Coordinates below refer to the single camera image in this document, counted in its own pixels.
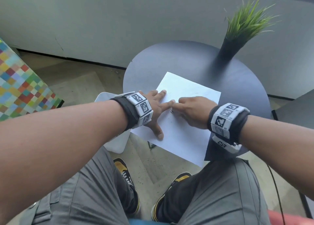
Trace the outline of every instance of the forearm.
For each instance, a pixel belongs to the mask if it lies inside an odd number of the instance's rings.
[[[314,130],[250,115],[240,143],[314,198]]]
[[[60,186],[127,123],[113,100],[1,122],[0,217],[16,215]]]

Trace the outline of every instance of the shoe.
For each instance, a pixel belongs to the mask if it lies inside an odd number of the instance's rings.
[[[172,181],[172,183],[171,183],[171,185],[169,186],[169,188],[167,189],[167,191],[170,190],[173,186],[175,186],[177,183],[179,183],[179,182],[182,181],[183,179],[189,178],[189,177],[191,177],[191,176],[192,176],[192,175],[191,175],[189,172],[181,173],[180,175],[178,175],[178,176]],[[160,222],[160,221],[158,221],[158,219],[157,219],[157,213],[158,213],[159,206],[160,206],[160,204],[162,203],[166,192],[159,198],[159,200],[157,201],[157,203],[155,203],[155,205],[154,205],[153,208],[152,208],[152,219],[153,219],[153,221],[155,221],[155,222]]]
[[[135,193],[135,200],[137,203],[136,210],[135,211],[126,211],[126,213],[128,213],[129,215],[136,215],[140,211],[141,204],[139,201],[139,194],[136,191],[134,183],[132,182],[131,175],[129,173],[127,165],[125,164],[125,162],[121,158],[114,159],[113,162],[114,162],[115,166],[117,167],[117,169],[120,171],[121,175],[125,178],[127,183],[130,185],[131,189]]]

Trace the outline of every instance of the black vase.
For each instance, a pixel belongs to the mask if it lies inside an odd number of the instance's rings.
[[[235,54],[245,45],[246,41],[241,41],[238,38],[234,40],[228,40],[224,38],[224,42],[218,53],[218,59],[224,61],[230,61]]]

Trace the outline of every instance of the multicolored pixel pattern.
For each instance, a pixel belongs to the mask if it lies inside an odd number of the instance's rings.
[[[61,101],[0,39],[0,121],[54,109]]]

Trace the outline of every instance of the shoelace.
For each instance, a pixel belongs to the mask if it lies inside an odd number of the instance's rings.
[[[128,178],[127,173],[125,171],[122,172],[122,176],[125,178],[125,180],[127,181],[129,185],[133,185],[131,182],[131,179]]]

